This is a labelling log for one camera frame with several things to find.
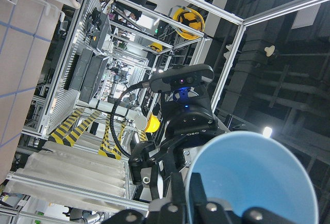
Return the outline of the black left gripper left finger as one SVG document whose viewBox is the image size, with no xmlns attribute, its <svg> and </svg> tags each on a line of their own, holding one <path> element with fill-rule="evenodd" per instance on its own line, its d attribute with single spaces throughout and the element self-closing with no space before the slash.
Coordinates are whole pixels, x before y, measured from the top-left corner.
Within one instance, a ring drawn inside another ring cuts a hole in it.
<svg viewBox="0 0 330 224">
<path fill-rule="evenodd" d="M 119 211 L 103 223 L 191 223 L 194 202 L 156 199 L 146 214 L 133 209 Z"/>
</svg>

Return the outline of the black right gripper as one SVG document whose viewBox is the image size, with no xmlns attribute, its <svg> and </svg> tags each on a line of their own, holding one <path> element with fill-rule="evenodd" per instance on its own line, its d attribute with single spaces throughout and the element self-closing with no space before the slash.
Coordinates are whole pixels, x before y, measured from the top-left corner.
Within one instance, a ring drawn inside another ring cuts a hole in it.
<svg viewBox="0 0 330 224">
<path fill-rule="evenodd" d="M 139 142 L 128 160 L 133 183 L 147 188 L 152 200 L 165 197 L 171 174 L 186 167 L 184 151 L 228 130 L 213 114 L 205 84 L 161 93 L 160 109 L 165 123 L 163 141 Z"/>
</svg>

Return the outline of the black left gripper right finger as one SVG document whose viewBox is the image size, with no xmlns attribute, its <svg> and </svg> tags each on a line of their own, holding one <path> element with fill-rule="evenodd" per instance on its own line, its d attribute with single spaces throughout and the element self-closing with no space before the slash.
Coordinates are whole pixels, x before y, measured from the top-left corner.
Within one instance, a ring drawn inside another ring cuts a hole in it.
<svg viewBox="0 0 330 224">
<path fill-rule="evenodd" d="M 242 214 L 234 212 L 231 204 L 219 198 L 208 198 L 199 173 L 189 181 L 190 223 L 292 223 L 292 221 L 262 207 L 249 207 Z"/>
</svg>

